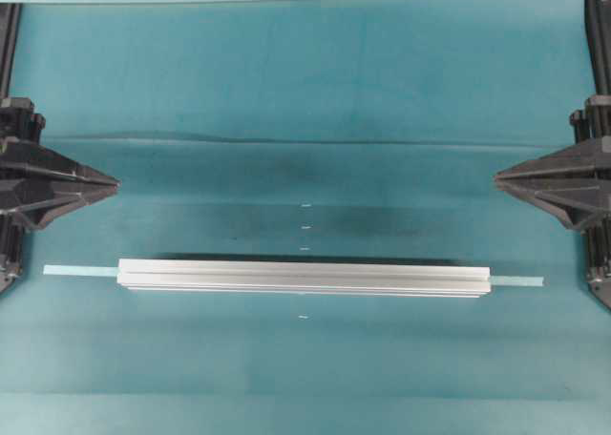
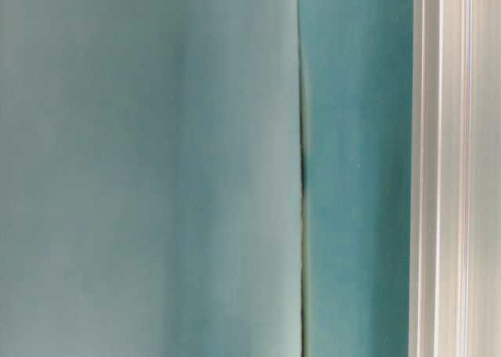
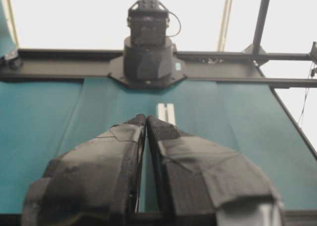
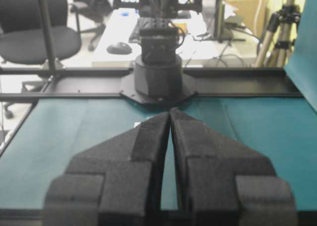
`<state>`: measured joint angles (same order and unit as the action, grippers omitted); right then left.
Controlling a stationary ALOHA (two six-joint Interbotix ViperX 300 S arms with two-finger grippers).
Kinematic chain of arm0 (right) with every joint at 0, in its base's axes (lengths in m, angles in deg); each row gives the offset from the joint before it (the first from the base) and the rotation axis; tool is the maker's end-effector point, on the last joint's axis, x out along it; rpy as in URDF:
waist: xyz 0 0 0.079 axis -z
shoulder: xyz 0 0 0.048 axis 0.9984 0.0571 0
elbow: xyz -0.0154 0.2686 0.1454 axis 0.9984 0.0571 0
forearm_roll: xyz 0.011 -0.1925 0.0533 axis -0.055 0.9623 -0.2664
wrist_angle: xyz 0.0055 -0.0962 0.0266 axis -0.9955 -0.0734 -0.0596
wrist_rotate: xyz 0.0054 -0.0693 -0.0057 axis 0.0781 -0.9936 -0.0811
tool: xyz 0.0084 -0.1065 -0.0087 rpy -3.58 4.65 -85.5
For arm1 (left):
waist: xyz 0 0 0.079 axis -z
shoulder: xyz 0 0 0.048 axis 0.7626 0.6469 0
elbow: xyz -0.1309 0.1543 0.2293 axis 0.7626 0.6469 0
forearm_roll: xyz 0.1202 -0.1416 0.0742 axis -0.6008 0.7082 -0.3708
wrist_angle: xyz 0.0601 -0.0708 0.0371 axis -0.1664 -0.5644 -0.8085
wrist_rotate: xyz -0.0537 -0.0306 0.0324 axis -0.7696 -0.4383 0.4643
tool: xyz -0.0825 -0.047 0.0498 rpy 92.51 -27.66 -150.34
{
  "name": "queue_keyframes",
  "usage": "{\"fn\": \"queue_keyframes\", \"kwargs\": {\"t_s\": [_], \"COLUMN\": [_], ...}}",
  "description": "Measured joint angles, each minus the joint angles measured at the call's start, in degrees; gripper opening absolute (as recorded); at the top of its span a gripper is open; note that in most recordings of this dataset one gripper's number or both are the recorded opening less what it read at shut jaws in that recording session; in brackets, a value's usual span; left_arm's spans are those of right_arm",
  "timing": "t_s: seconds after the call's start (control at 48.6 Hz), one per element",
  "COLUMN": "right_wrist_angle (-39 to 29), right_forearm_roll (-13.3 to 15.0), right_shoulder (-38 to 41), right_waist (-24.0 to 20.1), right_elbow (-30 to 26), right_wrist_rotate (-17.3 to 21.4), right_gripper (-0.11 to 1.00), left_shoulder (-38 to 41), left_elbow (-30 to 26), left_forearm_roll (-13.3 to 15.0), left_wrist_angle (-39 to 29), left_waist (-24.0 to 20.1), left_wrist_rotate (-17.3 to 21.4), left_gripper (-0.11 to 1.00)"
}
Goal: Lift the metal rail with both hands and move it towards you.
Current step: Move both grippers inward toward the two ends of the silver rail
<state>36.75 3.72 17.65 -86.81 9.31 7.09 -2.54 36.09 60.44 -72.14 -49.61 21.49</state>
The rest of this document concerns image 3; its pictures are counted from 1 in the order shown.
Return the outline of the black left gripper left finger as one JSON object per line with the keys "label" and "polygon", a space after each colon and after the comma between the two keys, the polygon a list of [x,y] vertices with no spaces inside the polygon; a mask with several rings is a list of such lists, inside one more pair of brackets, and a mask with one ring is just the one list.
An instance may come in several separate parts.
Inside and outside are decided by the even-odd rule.
{"label": "black left gripper left finger", "polygon": [[146,118],[134,118],[49,161],[26,193],[24,226],[124,226],[138,205]]}

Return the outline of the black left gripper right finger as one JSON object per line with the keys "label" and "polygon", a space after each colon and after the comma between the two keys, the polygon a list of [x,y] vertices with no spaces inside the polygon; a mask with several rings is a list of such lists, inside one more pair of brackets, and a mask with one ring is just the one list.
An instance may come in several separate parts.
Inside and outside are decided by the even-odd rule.
{"label": "black left gripper right finger", "polygon": [[243,154],[154,116],[147,131],[160,209],[178,226],[282,226],[281,197]]}

